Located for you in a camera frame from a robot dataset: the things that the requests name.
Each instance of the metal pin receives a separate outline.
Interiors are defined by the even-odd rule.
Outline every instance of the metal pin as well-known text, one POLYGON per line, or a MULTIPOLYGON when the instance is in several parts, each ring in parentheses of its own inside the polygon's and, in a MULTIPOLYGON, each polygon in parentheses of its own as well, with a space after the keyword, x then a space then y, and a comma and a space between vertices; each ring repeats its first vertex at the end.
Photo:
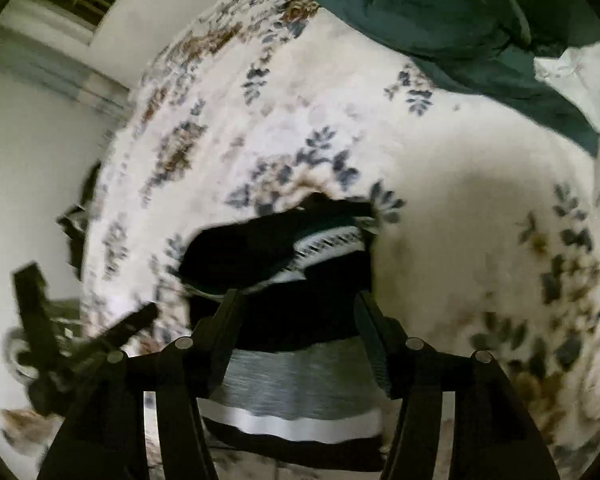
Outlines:
POLYGON ((407 348, 411 350, 422 350, 424 348, 424 341, 417 337, 410 337, 407 339, 407 348))
POLYGON ((193 339, 190 337, 181 337, 176 341, 176 348, 179 350, 186 350, 193 346, 193 339))
POLYGON ((475 353, 475 359, 481 363, 489 364, 491 361, 493 361, 493 356, 486 350, 478 350, 475 353))
POLYGON ((122 361, 124 357, 125 355, 120 350, 114 350, 113 352, 109 352, 109 355, 107 355, 107 361, 114 365, 122 361))

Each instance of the floral pattern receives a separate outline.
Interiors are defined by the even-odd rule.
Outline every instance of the floral pattern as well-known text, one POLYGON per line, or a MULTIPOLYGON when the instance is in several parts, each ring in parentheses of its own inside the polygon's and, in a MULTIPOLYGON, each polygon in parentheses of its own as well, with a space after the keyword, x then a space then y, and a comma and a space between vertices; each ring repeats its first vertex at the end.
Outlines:
POLYGON ((432 105, 434 85, 412 62, 406 63, 398 73, 394 84, 384 89, 392 101, 398 94, 405 94, 409 111, 422 116, 432 105))
MULTIPOLYGON (((133 352, 188 333, 175 269, 209 226, 312 192, 368 201, 385 314, 441 351, 492 351, 561 477, 577 478, 600 448, 600 222, 576 148, 437 90, 311 0, 221 0, 157 56, 136 102, 96 186, 89 334, 147 301, 160 317, 133 352)), ((230 478, 340 478, 236 450, 214 459, 230 478)))
POLYGON ((102 245, 106 248, 104 278, 111 280, 118 274, 120 263, 128 255, 124 215, 118 216, 109 225, 109 229, 102 239, 102 245))
POLYGON ((287 0, 276 8, 280 16, 271 23, 262 35, 262 52, 258 60, 251 64, 247 72, 247 81, 243 83, 244 102, 251 105, 260 97, 260 89, 267 84, 266 68, 274 52, 281 44, 299 38, 307 26, 309 18, 315 16, 320 7, 312 0, 287 0))
POLYGON ((144 206, 149 202, 153 188, 160 187, 169 180, 181 179, 184 172, 191 168, 196 144, 207 128, 206 124, 196 122, 204 105, 203 100, 198 100, 191 109, 190 118, 160 139, 154 173, 140 190, 144 206))
POLYGON ((382 181, 371 186, 368 196, 346 192, 360 178, 360 170, 348 165, 350 150, 336 150, 337 132, 325 126, 313 131, 294 154, 261 158, 251 171, 250 182, 232 191, 226 203, 236 209, 253 207, 258 216, 288 209, 312 192, 330 198, 371 202, 389 223, 400 219, 398 209, 406 202, 382 190, 382 181))

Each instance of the white blanket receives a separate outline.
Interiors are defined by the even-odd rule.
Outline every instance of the white blanket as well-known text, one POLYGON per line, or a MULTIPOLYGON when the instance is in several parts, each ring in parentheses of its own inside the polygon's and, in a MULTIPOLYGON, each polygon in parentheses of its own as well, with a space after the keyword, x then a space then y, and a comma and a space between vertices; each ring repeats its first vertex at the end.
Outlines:
POLYGON ((434 88, 310 0, 221 0, 157 57, 135 99, 92 211, 91 333, 157 301, 157 336, 142 343, 161 348, 187 333, 170 271, 197 232, 315 191, 363 196, 382 219, 385 314, 440 351, 490 349, 562 477, 580 475, 600 447, 600 222, 580 148, 487 98, 434 88))

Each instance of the floral bedspread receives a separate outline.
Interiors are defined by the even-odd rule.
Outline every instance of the floral bedspread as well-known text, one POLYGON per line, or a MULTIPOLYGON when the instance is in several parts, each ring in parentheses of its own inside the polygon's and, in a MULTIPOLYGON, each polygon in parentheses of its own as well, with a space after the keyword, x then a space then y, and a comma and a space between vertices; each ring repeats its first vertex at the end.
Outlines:
MULTIPOLYGON (((588 155, 501 104, 435 88, 311 0, 221 0, 158 55, 134 99, 91 211, 90 333, 157 301, 156 329, 132 348, 155 351, 188 332, 172 271, 197 232, 315 191, 364 197, 381 219, 374 293, 385 314, 440 351, 491 350, 562 477, 581 474, 600 448, 588 155)), ((219 470, 248 478, 239 465, 253 457, 228 453, 219 470)))

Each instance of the folded cloth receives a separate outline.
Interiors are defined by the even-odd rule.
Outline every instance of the folded cloth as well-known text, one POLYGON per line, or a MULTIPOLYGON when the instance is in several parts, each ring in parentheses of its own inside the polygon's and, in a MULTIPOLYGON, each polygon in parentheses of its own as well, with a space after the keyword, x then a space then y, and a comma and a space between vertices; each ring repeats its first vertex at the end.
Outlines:
POLYGON ((228 288, 248 302, 223 384, 198 401, 217 438, 309 467, 382 468, 378 388, 353 316, 371 288, 369 220, 368 203, 312 196, 189 245, 178 273, 192 325, 228 288))
POLYGON ((598 133, 534 73, 534 56, 600 41, 600 20, 586 0, 315 1, 411 56, 440 88, 496 99, 596 154, 598 133))

